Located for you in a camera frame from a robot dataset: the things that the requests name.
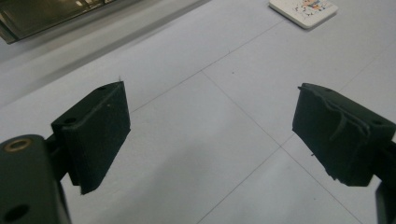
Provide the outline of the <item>white patterned flat box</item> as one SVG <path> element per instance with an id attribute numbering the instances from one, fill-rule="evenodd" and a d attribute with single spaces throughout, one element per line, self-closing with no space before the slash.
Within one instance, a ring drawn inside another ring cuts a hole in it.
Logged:
<path id="1" fill-rule="evenodd" d="M 269 0 L 269 7 L 304 29 L 326 21 L 338 10 L 329 0 Z"/>

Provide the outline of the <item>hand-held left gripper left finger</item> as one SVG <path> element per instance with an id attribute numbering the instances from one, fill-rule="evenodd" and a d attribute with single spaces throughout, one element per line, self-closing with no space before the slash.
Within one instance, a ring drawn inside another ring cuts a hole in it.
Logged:
<path id="1" fill-rule="evenodd" d="M 87 194 L 96 190 L 131 131 L 124 83 L 99 87 L 51 123 L 71 160 L 72 183 Z"/>

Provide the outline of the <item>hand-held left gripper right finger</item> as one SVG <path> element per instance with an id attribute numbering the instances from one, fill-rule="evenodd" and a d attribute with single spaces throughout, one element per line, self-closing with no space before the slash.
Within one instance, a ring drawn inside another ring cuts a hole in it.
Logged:
<path id="1" fill-rule="evenodd" d="M 396 187 L 396 124 L 319 85 L 304 83 L 292 122 L 327 174 L 349 187 L 377 175 Z"/>

